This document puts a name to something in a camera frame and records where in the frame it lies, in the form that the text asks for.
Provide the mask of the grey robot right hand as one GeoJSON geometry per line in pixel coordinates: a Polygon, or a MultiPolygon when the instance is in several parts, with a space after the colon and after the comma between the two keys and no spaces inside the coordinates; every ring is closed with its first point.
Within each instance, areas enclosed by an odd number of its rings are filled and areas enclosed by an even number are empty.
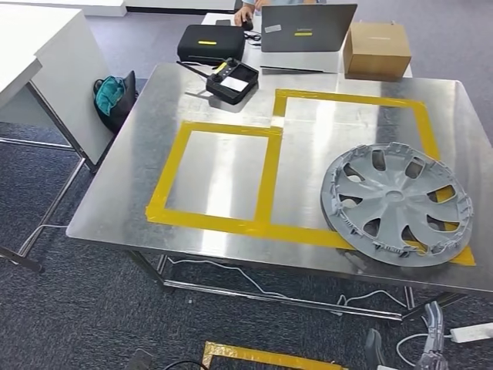
{"type": "Polygon", "coordinates": [[[427,338],[423,354],[415,363],[415,370],[449,370],[449,363],[444,357],[444,321],[441,307],[433,301],[425,305],[427,338]]]}

